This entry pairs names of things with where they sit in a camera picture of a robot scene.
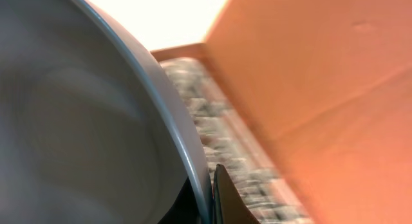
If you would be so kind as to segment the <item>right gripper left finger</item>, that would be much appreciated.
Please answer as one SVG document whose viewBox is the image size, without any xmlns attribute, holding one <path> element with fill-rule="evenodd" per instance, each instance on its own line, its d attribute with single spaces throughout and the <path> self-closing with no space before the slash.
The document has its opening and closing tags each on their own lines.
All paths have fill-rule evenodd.
<svg viewBox="0 0 412 224">
<path fill-rule="evenodd" d="M 167 214 L 158 224 L 200 224 L 201 218 L 196 204 L 196 199 L 187 178 L 177 199 Z"/>
</svg>

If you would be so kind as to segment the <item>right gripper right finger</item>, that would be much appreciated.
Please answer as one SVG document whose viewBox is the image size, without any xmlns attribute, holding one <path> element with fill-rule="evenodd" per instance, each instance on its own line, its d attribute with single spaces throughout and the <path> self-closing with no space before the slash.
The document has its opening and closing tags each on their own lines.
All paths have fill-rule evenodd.
<svg viewBox="0 0 412 224">
<path fill-rule="evenodd" d="M 214 172 L 213 205 L 213 224 L 260 224 L 244 204 L 222 164 L 217 164 Z"/>
</svg>

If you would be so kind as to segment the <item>dark blue plate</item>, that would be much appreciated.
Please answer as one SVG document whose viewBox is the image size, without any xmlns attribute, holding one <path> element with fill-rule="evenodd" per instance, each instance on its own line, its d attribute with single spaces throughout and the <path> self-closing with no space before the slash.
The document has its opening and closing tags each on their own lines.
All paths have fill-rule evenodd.
<svg viewBox="0 0 412 224">
<path fill-rule="evenodd" d="M 211 223 L 194 122 L 115 18 L 90 0 L 1 0 L 2 223 L 158 223 L 187 178 Z"/>
</svg>

